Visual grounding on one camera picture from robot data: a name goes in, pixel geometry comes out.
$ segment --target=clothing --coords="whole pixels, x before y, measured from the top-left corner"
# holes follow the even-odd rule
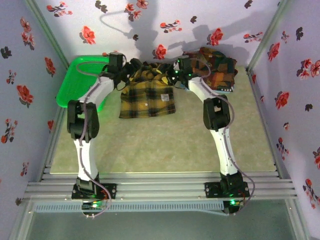
[[[119,118],[149,118],[176,112],[173,87],[168,85],[167,73],[159,70],[160,65],[145,65],[129,79],[121,92]]]
[[[208,47],[201,47],[197,52],[186,52],[191,60],[193,72],[199,76],[208,75],[208,68],[203,63],[208,64],[211,74],[204,77],[204,82],[216,91],[232,92],[235,84],[235,76],[238,71],[235,69],[237,61],[233,58],[226,57],[222,52]]]

